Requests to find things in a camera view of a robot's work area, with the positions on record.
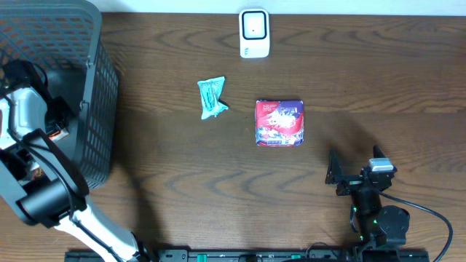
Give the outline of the orange small box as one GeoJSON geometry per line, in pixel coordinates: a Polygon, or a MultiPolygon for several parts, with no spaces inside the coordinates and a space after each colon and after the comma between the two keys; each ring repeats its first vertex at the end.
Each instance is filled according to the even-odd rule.
{"type": "Polygon", "coordinates": [[[56,132],[53,132],[51,135],[49,135],[49,139],[55,142],[55,141],[63,139],[67,135],[69,135],[69,131],[67,128],[64,128],[56,132]]]}

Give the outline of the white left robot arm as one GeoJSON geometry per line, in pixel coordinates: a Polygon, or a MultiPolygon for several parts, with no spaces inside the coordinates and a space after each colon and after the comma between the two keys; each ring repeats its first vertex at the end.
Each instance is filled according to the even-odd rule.
{"type": "Polygon", "coordinates": [[[79,239],[104,261],[155,261],[136,235],[115,224],[90,197],[83,168],[66,149],[83,148],[84,74],[64,70],[51,85],[27,60],[3,65],[1,197],[18,218],[79,239]]]}

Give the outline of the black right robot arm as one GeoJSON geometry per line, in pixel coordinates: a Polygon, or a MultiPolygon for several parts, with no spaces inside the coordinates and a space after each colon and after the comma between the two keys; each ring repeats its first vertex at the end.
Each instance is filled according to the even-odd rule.
{"type": "Polygon", "coordinates": [[[336,186],[336,195],[352,198],[350,224],[359,233],[361,243],[348,252],[349,259],[400,262],[410,214],[401,207],[382,204],[381,193],[391,187],[397,169],[378,146],[373,147],[373,155],[359,174],[346,175],[336,152],[331,150],[325,183],[336,186]]]}

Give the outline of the red purple snack packet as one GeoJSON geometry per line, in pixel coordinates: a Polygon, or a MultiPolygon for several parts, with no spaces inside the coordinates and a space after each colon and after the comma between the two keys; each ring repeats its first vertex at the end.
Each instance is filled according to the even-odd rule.
{"type": "Polygon", "coordinates": [[[302,100],[257,100],[255,123],[258,146],[300,146],[304,142],[304,103],[302,100]]]}

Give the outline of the teal packet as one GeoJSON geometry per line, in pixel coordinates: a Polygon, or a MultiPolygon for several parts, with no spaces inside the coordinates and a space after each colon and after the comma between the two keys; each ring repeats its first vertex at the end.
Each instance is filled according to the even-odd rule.
{"type": "Polygon", "coordinates": [[[208,119],[211,116],[217,117],[221,112],[229,109],[226,104],[220,101],[225,80],[224,76],[220,76],[197,82],[202,104],[201,120],[208,119]]]}

